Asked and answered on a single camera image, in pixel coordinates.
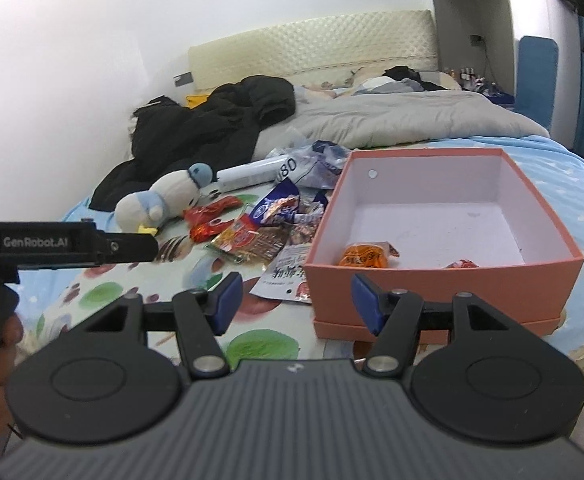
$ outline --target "quilted headboard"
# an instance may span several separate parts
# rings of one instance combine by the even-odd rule
[[[255,74],[345,86],[363,66],[438,69],[429,10],[365,12],[259,28],[193,46],[188,56],[201,91]]]

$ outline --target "yellow item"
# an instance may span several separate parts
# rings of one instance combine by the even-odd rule
[[[195,94],[195,95],[186,95],[185,100],[187,102],[188,108],[194,108],[195,106],[199,106],[203,104],[205,101],[208,100],[210,94]]]
[[[137,231],[137,233],[140,235],[152,235],[152,236],[156,236],[157,232],[159,232],[159,229],[157,229],[155,227],[145,227],[143,225],[140,225],[138,227],[138,231]]]

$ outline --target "white wall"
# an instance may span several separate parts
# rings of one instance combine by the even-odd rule
[[[432,0],[0,0],[0,219],[55,219],[124,158],[134,107],[177,91],[188,47]]]
[[[440,67],[454,68],[457,73],[461,67],[473,68],[476,75],[514,94],[510,1],[434,0],[434,4]],[[472,46],[471,34],[483,36],[485,44]]]
[[[571,148],[574,143],[581,85],[579,22],[562,0],[510,0],[515,55],[523,36],[552,38],[559,47],[554,115],[550,134]]]

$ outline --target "pink box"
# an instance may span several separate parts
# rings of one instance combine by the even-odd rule
[[[389,269],[339,267],[345,247],[390,242]],[[445,269],[459,259],[479,268]],[[350,297],[364,272],[428,301],[469,290],[538,335],[558,326],[584,257],[536,187],[499,148],[353,152],[305,270],[323,338],[372,341]],[[423,333],[421,342],[444,343]]]

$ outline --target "snack wrapper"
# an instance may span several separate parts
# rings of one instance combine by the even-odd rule
[[[281,225],[284,222],[293,223],[294,215],[299,211],[299,205],[298,188],[287,178],[279,182],[261,199],[250,213],[250,220],[257,227]]]
[[[342,267],[387,269],[390,256],[398,258],[399,253],[389,242],[352,244],[345,249],[337,265]]]
[[[303,264],[312,244],[288,245],[268,265],[251,294],[269,300],[311,303]]]
[[[190,238],[195,244],[207,242],[208,240],[214,238],[217,234],[221,234],[233,223],[233,220],[221,222],[220,218],[215,218],[214,220],[210,220],[205,224],[195,225],[192,229],[190,229]]]
[[[327,203],[327,198],[322,192],[317,193],[310,203],[301,202],[300,211],[302,212],[294,215],[294,225],[290,231],[288,245],[309,244],[314,240]]]
[[[285,245],[290,230],[285,226],[261,227],[245,212],[208,245],[236,263],[257,259],[270,262]]]
[[[449,264],[446,269],[472,269],[473,267],[478,267],[478,265],[472,260],[457,260]]]
[[[183,218],[190,224],[190,227],[195,227],[212,221],[229,209],[236,209],[242,205],[243,202],[237,197],[226,196],[205,206],[186,209],[183,211]]]

